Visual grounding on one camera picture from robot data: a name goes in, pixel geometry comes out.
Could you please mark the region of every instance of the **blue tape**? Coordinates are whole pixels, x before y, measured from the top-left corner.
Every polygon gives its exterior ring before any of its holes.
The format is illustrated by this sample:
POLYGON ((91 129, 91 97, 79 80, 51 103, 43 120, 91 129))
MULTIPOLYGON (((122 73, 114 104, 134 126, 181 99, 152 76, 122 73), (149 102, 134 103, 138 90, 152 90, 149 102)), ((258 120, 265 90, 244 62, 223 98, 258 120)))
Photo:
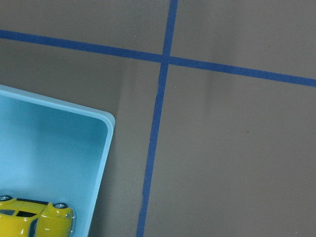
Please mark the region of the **blue tape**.
POLYGON ((153 115, 152 130, 150 134, 150 142, 148 147, 148 156, 145 169, 144 185, 143 185, 143 203, 138 217, 137 225, 137 237, 143 237, 145 232, 145 224, 148 210, 148 202, 150 195, 150 188, 152 184, 154 162, 156 156, 156 148, 158 141, 158 132, 160 126, 162 105, 164 92, 167 81, 169 58, 171 54, 171 46, 173 39, 174 26, 176 21, 176 13, 178 7, 178 0, 171 0, 169 6, 168 20, 166 26, 166 32, 164 37, 163 51, 162 51, 162 62, 160 65, 159 81, 158 81, 158 93, 155 101, 155 109, 153 115))
POLYGON ((37 43, 49 46, 56 46, 67 49, 75 49, 92 53, 107 54, 125 58, 133 58, 151 62, 161 62, 162 55, 146 53, 135 50, 103 46, 92 43, 84 43, 67 39, 57 39, 52 37, 30 35, 13 31, 0 30, 0 38, 7 40, 17 40, 22 42, 37 43))
MULTIPOLYGON (((170 3, 170 7, 171 7, 170 9, 173 8, 173 5, 172 5, 173 2, 174 1, 171 1, 170 3)), ((170 22, 172 22, 172 20, 175 21, 176 11, 170 12, 169 14, 170 15, 168 17, 171 19, 170 22)), ((172 39, 173 31, 174 31, 174 22, 173 22, 173 25, 170 26, 170 29, 166 31, 165 39, 172 39)), ((159 54, 141 52, 141 51, 130 50, 130 49, 123 49, 123 48, 110 47, 110 46, 104 46, 104 45, 98 45, 98 44, 92 44, 92 43, 78 42, 78 41, 67 40, 67 39, 57 39, 57 38, 52 38, 52 37, 37 36, 37 35, 6 31, 6 30, 0 30, 0 39, 37 43, 37 44, 56 46, 56 47, 61 47, 61 48, 74 49, 74 50, 81 50, 81 51, 93 52, 93 53, 100 53, 100 54, 106 54, 106 55, 112 55, 112 56, 119 56, 119 57, 124 57, 124 58, 133 58, 133 59, 139 59, 139 60, 157 62, 157 63, 161 63, 164 60, 169 60, 169 64, 177 65, 177 66, 197 68, 197 69, 203 69, 203 70, 209 70, 209 71, 215 71, 215 72, 229 73, 229 74, 235 74, 235 75, 241 75, 241 76, 247 76, 247 77, 269 79, 269 80, 316 87, 316 79, 297 77, 297 76, 291 76, 291 75, 279 74, 279 73, 273 73, 273 72, 267 72, 267 71, 260 71, 260 70, 242 68, 242 67, 236 67, 236 66, 229 66, 229 65, 224 65, 224 64, 203 62, 203 61, 191 60, 191 59, 185 59, 185 58, 179 58, 179 57, 170 57, 172 40, 165 40, 163 54, 159 55, 159 54)))
POLYGON ((269 80, 316 87, 316 79, 296 77, 296 76, 290 76, 290 75, 285 75, 285 74, 280 74, 280 73, 260 71, 256 69, 241 68, 241 67, 229 66, 229 65, 224 65, 224 64, 209 63, 209 62, 196 61, 196 60, 178 58, 178 57, 170 57, 169 64, 209 70, 209 71, 214 71, 214 72, 229 73, 229 74, 235 74, 235 75, 241 75, 241 76, 247 76, 247 77, 253 77, 253 78, 269 79, 269 80))

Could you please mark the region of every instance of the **gray floor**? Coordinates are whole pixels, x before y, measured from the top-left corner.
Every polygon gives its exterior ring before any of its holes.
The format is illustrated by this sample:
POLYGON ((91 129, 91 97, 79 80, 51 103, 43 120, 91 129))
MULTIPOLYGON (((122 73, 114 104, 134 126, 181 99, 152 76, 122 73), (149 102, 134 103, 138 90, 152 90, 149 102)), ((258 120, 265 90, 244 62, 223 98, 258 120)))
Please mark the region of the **gray floor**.
MULTIPOLYGON (((0 0, 0 29, 161 54, 168 7, 0 0)), ((315 10, 182 0, 171 54, 316 78, 315 10)), ((159 67, 0 39, 0 84, 116 117, 90 237, 136 236, 159 67)), ((169 66, 144 236, 316 236, 315 90, 169 66)))

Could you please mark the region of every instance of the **car wheel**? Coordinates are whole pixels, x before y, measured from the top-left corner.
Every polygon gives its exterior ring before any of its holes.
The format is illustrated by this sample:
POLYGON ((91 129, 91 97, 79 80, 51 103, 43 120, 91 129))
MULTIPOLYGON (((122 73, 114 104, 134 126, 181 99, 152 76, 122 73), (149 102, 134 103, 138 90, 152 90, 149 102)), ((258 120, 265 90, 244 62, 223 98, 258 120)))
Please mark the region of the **car wheel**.
POLYGON ((11 199, 13 199, 13 197, 9 195, 0 196, 0 201, 9 201, 11 199))
POLYGON ((60 203, 54 204, 54 207, 55 207, 55 208, 58 208, 58 209, 65 209, 65 208, 67 208, 68 206, 67 206, 67 204, 60 202, 60 203))

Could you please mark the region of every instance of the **plastic bin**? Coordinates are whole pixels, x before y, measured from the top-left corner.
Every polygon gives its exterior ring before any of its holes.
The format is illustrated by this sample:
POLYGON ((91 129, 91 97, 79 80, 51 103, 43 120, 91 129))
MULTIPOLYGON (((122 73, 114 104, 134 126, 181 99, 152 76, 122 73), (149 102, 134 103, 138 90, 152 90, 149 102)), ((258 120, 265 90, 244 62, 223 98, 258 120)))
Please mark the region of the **plastic bin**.
POLYGON ((65 202, 88 236, 115 125, 103 111, 0 85, 0 195, 65 202))

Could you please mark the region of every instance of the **yellow toy car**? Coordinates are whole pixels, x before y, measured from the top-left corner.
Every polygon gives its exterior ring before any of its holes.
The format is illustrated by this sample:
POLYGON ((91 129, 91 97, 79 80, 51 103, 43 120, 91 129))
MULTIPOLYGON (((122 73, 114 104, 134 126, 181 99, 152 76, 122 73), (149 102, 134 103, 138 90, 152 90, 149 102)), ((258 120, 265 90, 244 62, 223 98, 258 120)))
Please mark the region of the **yellow toy car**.
POLYGON ((0 196, 0 237, 69 237, 73 225, 65 203, 0 196))

